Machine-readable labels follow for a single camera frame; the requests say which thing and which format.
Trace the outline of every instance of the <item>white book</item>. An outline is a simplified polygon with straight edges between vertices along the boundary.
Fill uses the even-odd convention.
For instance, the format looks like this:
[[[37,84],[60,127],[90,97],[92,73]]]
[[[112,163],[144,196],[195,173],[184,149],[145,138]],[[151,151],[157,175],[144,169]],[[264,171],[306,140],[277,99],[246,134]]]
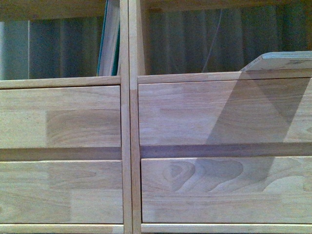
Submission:
[[[106,1],[97,76],[115,76],[118,73],[120,41],[119,2],[119,0]]]
[[[257,57],[243,69],[246,71],[309,69],[312,68],[312,51],[270,52]]]

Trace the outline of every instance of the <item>wooden cabinet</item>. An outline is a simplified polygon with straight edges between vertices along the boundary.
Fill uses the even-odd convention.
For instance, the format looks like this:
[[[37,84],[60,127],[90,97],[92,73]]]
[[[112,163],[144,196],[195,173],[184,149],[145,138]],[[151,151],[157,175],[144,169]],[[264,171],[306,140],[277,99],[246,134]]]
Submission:
[[[104,9],[104,0],[4,0],[0,21]],[[120,76],[0,82],[1,233],[132,233],[128,38],[121,0]]]
[[[3,89],[0,99],[0,229],[123,232],[120,85]]]
[[[311,69],[150,72],[151,13],[288,2],[129,1],[135,233],[312,231]]]

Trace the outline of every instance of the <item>wooden panel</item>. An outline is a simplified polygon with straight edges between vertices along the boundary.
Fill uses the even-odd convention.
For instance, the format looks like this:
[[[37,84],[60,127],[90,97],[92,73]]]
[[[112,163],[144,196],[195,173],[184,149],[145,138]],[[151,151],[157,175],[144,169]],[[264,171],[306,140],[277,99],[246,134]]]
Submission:
[[[131,180],[133,233],[141,233],[141,180],[138,132],[138,92],[137,76],[145,75],[144,22],[142,1],[129,0],[129,75],[130,75],[130,140],[131,140]]]
[[[140,84],[140,144],[308,144],[311,108],[310,78]]]
[[[121,224],[0,224],[2,233],[123,234]]]
[[[104,0],[1,0],[0,21],[104,15]]]
[[[153,11],[196,11],[232,7],[255,7],[286,4],[296,0],[146,0]]]
[[[124,234],[132,234],[128,0],[120,0],[121,145]]]
[[[122,223],[121,161],[0,162],[0,223]]]
[[[169,74],[139,76],[138,84],[222,81],[243,79],[276,79],[276,78],[311,78],[312,69],[295,69],[280,71],[250,71],[250,72],[211,72],[195,74]]]
[[[0,91],[0,148],[120,147],[120,87]]]
[[[143,159],[141,164],[143,222],[311,223],[312,157]]]
[[[52,79],[0,80],[0,89],[77,87],[97,85],[118,85],[120,77],[79,77]]]
[[[310,234],[311,224],[142,224],[143,233]]]

